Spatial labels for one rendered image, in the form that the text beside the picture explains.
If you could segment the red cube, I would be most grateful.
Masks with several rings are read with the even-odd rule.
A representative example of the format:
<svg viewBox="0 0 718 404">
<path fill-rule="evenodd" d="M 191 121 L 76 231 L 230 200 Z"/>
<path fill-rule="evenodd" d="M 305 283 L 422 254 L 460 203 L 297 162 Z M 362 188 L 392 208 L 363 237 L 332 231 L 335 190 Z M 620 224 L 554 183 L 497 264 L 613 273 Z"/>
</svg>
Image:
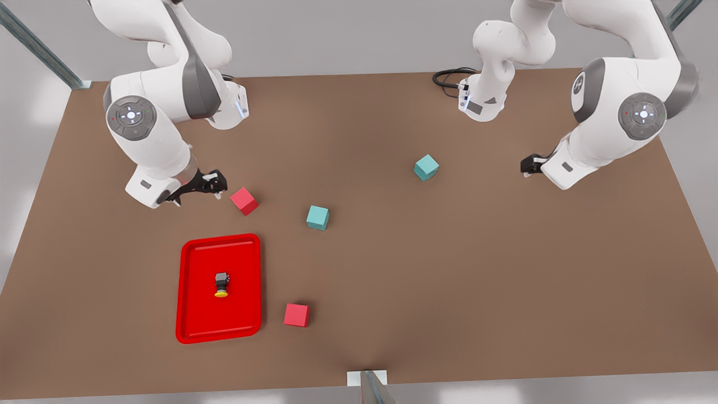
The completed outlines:
<svg viewBox="0 0 718 404">
<path fill-rule="evenodd" d="M 310 307 L 308 307 L 308 305 L 287 304 L 284 315 L 284 325 L 307 328 L 309 317 Z"/>
<path fill-rule="evenodd" d="M 259 202 L 246 187 L 242 187 L 238 191 L 234 192 L 234 194 L 231 195 L 230 200 L 245 217 L 259 207 Z"/>
</svg>

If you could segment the teal cube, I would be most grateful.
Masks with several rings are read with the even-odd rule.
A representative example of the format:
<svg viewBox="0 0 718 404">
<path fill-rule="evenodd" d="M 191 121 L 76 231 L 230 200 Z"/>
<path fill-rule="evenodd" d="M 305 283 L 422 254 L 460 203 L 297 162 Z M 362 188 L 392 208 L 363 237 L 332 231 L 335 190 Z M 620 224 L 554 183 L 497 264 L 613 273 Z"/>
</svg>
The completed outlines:
<svg viewBox="0 0 718 404">
<path fill-rule="evenodd" d="M 430 154 L 426 154 L 423 158 L 415 162 L 413 171 L 422 182 L 426 182 L 436 174 L 439 166 L 439 163 Z"/>
<path fill-rule="evenodd" d="M 306 223 L 308 228 L 315 228 L 321 231 L 325 231 L 326 225 L 328 225 L 329 218 L 330 212 L 328 209 L 317 205 L 310 205 Z"/>
</svg>

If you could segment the red plastic tray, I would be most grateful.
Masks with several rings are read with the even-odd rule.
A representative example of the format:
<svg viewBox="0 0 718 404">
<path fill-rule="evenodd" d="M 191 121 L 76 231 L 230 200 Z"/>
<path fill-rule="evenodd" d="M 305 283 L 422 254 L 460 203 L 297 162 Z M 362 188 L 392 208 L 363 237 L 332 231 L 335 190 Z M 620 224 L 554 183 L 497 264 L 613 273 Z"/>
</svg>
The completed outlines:
<svg viewBox="0 0 718 404">
<path fill-rule="evenodd" d="M 250 337 L 262 324 L 261 241 L 253 233 L 191 240 L 181 251 L 176 338 Z"/>
</svg>

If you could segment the silver frame post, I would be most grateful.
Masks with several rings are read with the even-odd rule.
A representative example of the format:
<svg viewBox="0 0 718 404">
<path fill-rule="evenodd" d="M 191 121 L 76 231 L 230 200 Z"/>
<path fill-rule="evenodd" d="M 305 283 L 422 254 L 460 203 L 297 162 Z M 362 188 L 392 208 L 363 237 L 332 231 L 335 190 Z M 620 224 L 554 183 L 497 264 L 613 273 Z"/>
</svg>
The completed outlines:
<svg viewBox="0 0 718 404">
<path fill-rule="evenodd" d="M 46 44 L 0 1 L 0 25 L 25 46 L 51 72 L 72 90 L 90 89 L 92 80 L 80 79 Z"/>
<path fill-rule="evenodd" d="M 703 0 L 680 0 L 666 16 L 669 29 L 674 31 L 702 2 Z"/>
<path fill-rule="evenodd" d="M 388 391 L 386 370 L 348 371 L 347 386 L 361 388 L 361 404 L 397 404 Z"/>
</svg>

